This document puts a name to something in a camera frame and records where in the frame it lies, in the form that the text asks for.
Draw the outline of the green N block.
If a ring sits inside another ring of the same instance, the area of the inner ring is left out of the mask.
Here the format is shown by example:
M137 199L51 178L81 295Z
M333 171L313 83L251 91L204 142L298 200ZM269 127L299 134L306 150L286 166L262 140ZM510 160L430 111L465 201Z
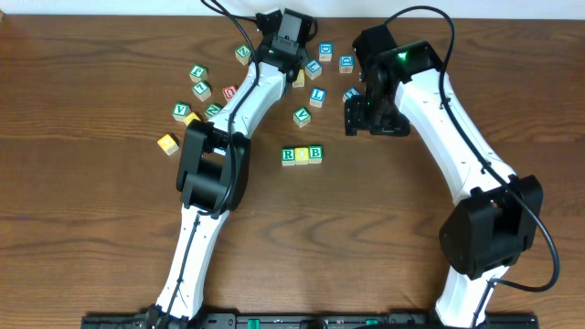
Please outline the green N block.
M204 114L206 115L206 117L208 119L211 119L213 116L218 114L221 110L222 110L221 106L219 106L215 103L212 103L206 108Z

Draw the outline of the blue D block right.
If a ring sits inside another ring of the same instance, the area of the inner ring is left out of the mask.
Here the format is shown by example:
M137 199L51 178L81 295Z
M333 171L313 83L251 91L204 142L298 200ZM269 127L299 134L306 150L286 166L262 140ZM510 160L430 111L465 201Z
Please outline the blue D block right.
M351 55L343 55L339 58L339 72L349 74L353 72L354 58Z

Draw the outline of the blue d block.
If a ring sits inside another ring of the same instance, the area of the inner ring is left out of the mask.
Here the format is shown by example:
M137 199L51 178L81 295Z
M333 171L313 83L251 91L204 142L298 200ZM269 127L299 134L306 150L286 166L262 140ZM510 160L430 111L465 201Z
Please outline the blue d block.
M333 57L333 44L332 43L320 43L318 49L319 61L329 62Z
M339 72L349 74L353 72L354 58L351 55L343 55L339 58Z

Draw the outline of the yellow K block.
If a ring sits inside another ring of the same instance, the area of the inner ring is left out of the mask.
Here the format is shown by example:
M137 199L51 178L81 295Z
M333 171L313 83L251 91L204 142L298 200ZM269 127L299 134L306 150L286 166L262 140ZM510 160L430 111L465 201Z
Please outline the yellow K block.
M201 121L200 117L195 112L190 112L187 116L184 117L183 123L185 126L188 126L193 121Z

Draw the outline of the yellow O block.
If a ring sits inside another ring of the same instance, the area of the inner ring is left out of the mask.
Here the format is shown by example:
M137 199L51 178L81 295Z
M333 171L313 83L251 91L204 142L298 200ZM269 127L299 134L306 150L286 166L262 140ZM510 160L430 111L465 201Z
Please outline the yellow O block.
M309 164L309 148L308 147L297 147L294 149L295 164L296 165L308 165Z

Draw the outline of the blue L block lower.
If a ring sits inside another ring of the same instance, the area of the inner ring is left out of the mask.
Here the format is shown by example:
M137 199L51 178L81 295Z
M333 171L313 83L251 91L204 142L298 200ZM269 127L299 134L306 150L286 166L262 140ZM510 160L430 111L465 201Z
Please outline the blue L block lower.
M313 88L310 95L310 105L317 108L322 108L326 96L326 91L323 89Z

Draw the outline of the green V block centre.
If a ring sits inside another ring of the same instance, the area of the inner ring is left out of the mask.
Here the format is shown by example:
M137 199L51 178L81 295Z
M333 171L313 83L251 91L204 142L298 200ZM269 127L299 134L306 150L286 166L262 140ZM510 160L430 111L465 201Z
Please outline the green V block centre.
M293 121L299 128L303 128L312 119L312 114L305 108L301 107L293 113Z

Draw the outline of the green R block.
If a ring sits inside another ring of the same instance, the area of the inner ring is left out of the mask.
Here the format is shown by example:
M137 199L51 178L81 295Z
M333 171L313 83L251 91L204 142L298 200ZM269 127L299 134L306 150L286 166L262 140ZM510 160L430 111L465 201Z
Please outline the green R block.
M294 148L282 148L282 166L296 165L295 149Z

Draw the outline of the green V block left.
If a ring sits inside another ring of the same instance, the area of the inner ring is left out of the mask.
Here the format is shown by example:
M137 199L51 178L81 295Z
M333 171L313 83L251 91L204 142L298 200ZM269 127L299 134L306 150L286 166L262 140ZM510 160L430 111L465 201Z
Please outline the green V block left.
M190 113L191 109L188 104L178 102L175 104L172 115L176 121L181 122Z

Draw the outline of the blue I block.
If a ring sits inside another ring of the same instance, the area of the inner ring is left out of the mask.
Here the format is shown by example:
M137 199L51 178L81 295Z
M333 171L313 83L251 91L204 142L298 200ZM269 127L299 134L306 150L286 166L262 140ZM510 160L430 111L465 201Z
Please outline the blue I block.
M348 99L351 99L354 96L360 96L360 95L361 95L361 92L356 87L352 87L344 92L343 102L346 102Z

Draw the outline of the green Z block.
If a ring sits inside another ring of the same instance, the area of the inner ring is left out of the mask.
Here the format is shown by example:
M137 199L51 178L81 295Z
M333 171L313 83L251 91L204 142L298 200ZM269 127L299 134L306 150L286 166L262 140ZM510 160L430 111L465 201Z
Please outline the green Z block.
M249 47L242 45L235 50L235 57L241 65L248 65L250 63L252 51Z

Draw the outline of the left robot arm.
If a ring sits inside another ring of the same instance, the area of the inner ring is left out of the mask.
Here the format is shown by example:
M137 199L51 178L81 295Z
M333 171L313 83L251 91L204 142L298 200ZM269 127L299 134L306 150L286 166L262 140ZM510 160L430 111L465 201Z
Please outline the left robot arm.
M247 186L250 137L307 61L302 46L258 47L229 102L208 122L187 126L176 179L181 231L165 287L147 314L148 327L185 328L197 316L218 233Z

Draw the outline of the blue D block top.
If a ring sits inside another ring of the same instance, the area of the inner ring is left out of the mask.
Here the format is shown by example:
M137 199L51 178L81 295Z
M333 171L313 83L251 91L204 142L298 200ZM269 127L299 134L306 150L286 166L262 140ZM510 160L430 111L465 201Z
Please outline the blue D block top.
M332 43L320 43L318 49L319 61L329 62L333 57L333 44Z

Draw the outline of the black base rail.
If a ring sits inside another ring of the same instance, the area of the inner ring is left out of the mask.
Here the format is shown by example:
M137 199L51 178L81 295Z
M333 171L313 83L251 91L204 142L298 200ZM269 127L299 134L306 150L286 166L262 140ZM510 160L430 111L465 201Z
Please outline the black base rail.
M82 329L156 328L151 312L132 316L85 316ZM187 322L173 320L170 328L192 329L354 329L354 328L442 328L439 320L426 313L390 313L387 315L261 315L208 313Z

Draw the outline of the green B block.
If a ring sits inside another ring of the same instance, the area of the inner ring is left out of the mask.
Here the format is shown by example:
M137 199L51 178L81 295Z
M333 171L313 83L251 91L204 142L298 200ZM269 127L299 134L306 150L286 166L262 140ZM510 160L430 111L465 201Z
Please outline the green B block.
M309 151L309 163L320 164L323 162L324 153L323 147L320 145L312 145L308 147Z

